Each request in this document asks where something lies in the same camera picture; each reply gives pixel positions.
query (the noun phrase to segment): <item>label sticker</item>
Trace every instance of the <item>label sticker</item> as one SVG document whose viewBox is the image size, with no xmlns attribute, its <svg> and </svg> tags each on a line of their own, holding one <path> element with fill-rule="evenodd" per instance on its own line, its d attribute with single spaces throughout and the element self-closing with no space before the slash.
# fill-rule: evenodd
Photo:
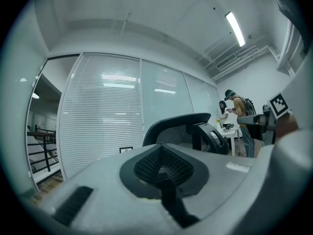
<svg viewBox="0 0 313 235">
<path fill-rule="evenodd" d="M 226 167 L 231 169 L 231 170 L 241 171 L 241 172 L 244 172 L 244 173 L 248 173 L 250 171 L 250 167 L 249 166 L 234 164 L 232 162 L 229 162 L 226 165 Z"/>
<path fill-rule="evenodd" d="M 122 148 L 119 148 L 119 153 L 123 153 L 123 152 L 126 152 L 126 151 L 129 151 L 129 150 L 132 150 L 133 147 L 122 147 Z"/>
<path fill-rule="evenodd" d="M 268 105 L 271 108 L 276 119 L 286 114 L 289 107 L 281 93 L 278 93 L 268 101 Z"/>
</svg>

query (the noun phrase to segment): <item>air vent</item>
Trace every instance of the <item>air vent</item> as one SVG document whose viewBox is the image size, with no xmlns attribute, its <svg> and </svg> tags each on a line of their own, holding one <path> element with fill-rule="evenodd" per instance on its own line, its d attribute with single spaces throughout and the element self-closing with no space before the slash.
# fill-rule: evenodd
<svg viewBox="0 0 313 235">
<path fill-rule="evenodd" d="M 229 57 L 227 57 L 226 59 L 224 59 L 223 61 L 221 61 L 220 63 L 218 63 L 216 65 L 216 68 L 219 70 L 220 68 L 222 68 L 223 66 L 225 66 L 226 64 L 230 63 L 231 61 L 235 60 L 237 58 L 236 54 L 232 54 Z"/>
</svg>

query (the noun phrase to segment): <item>white table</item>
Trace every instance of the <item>white table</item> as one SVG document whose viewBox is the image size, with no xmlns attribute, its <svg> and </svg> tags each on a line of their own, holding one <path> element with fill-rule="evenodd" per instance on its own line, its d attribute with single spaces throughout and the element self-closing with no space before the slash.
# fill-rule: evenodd
<svg viewBox="0 0 313 235">
<path fill-rule="evenodd" d="M 226 132 L 224 132 L 223 130 L 218 130 L 219 133 L 221 134 L 221 136 L 224 138 L 230 138 L 230 141 L 231 141 L 231 155 L 232 156 L 235 156 L 235 137 L 236 137 L 236 134 L 237 134 L 237 138 L 238 138 L 238 142 L 239 142 L 239 152 L 241 153 L 241 143 L 240 143 L 240 135 L 239 135 L 239 128 L 232 128 Z"/>
</svg>

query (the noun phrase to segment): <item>jeans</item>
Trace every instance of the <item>jeans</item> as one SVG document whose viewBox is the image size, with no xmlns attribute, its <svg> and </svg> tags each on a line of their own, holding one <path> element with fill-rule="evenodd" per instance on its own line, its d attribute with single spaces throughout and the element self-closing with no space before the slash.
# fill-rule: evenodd
<svg viewBox="0 0 313 235">
<path fill-rule="evenodd" d="M 251 137 L 248 128 L 240 127 L 240 129 L 243 134 L 243 139 L 246 148 L 246 156 L 247 158 L 254 158 L 254 140 Z"/>
</svg>

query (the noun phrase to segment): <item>office chair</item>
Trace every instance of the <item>office chair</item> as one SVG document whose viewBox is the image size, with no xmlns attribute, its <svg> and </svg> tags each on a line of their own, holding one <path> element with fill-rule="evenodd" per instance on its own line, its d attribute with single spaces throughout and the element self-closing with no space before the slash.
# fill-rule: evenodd
<svg viewBox="0 0 313 235">
<path fill-rule="evenodd" d="M 172 143 L 225 155 L 228 152 L 227 139 L 208 123 L 210 117 L 209 113 L 196 113 L 161 120 L 149 128 L 142 146 Z M 211 133 L 216 135 L 219 143 Z"/>
</svg>

